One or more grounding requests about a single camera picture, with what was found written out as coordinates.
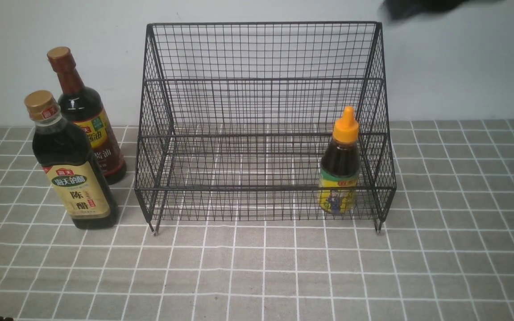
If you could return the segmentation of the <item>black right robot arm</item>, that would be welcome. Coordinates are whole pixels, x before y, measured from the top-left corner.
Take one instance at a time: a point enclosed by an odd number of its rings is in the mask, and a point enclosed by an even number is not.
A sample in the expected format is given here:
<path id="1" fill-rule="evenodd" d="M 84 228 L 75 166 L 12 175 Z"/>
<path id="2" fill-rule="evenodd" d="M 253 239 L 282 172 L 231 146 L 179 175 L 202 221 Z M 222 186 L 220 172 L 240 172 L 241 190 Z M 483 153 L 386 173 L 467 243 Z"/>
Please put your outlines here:
<path id="1" fill-rule="evenodd" d="M 500 3 L 499 0 L 384 0 L 380 6 L 387 20 L 400 22 L 417 16 L 444 16 L 469 5 Z"/>

